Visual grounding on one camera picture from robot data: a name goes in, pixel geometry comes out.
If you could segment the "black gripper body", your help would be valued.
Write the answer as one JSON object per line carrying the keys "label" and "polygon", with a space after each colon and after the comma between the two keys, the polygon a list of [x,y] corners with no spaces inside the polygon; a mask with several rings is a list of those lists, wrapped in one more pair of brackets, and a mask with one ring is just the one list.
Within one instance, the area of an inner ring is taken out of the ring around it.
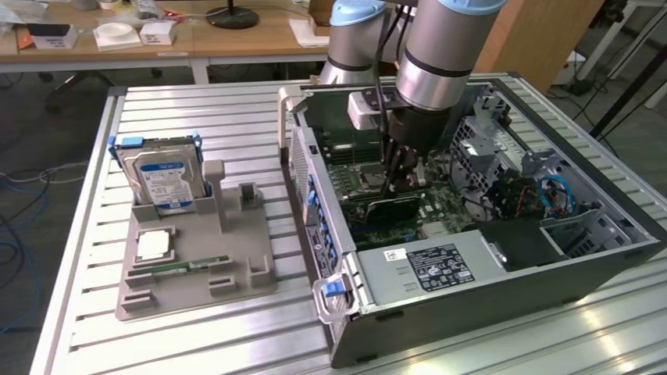
{"label": "black gripper body", "polygon": [[401,146],[410,147],[419,155],[427,155],[441,141],[449,120],[449,109],[395,109],[389,116],[389,136]]}

